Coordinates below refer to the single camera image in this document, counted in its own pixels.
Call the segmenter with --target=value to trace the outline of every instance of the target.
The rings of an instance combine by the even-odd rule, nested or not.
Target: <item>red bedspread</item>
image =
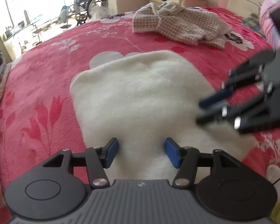
[[[77,73],[93,63],[104,63],[132,52],[172,50],[191,61],[210,84],[218,89],[228,70],[269,45],[241,24],[239,17],[220,8],[218,13],[254,49],[226,42],[225,50],[205,45],[187,46],[156,33],[134,34],[131,15],[104,19],[71,29],[22,56],[12,69],[0,103],[0,177],[3,189],[16,177],[63,148],[84,151],[69,85]],[[250,87],[237,92],[230,103],[242,102],[257,92]],[[244,162],[265,175],[268,164],[280,167],[280,129],[254,134],[255,148]],[[86,172],[75,175],[86,181]]]

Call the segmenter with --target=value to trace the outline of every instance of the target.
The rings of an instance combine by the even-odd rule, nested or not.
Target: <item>blue gripper pad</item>
[[[201,109],[206,109],[210,107],[211,105],[220,102],[221,100],[227,99],[233,95],[233,90],[230,90],[229,88],[222,89],[213,95],[209,96],[206,99],[202,99],[199,101],[199,107]]]
[[[112,142],[111,146],[107,149],[107,156],[105,159],[105,166],[104,168],[109,168],[118,152],[119,143],[118,140],[115,138],[115,140]]]
[[[175,168],[180,168],[182,163],[182,159],[179,157],[178,147],[179,146],[177,145],[177,143],[175,143],[174,140],[172,140],[171,138],[166,139],[165,152]]]

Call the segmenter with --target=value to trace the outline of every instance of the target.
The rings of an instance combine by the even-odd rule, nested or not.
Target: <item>white fluffy towel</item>
[[[156,51],[108,62],[84,71],[70,87],[86,147],[112,137],[119,152],[110,169],[114,179],[169,179],[177,170],[164,152],[172,137],[180,146],[212,153],[220,148],[242,160],[254,145],[227,123],[198,127],[198,100],[213,92],[200,72],[171,51]],[[198,172],[196,180],[209,174]]]

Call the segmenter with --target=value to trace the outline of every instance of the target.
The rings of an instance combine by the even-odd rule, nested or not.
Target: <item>knitted cloth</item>
[[[232,28],[216,13],[185,8],[175,2],[154,3],[140,8],[133,18],[138,32],[158,32],[168,39],[189,45],[198,43],[224,49],[224,34]]]

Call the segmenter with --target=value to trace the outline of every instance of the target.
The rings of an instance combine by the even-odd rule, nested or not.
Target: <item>logo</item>
[[[145,183],[141,182],[140,184],[138,184],[139,187],[143,187],[144,185],[146,185]]]

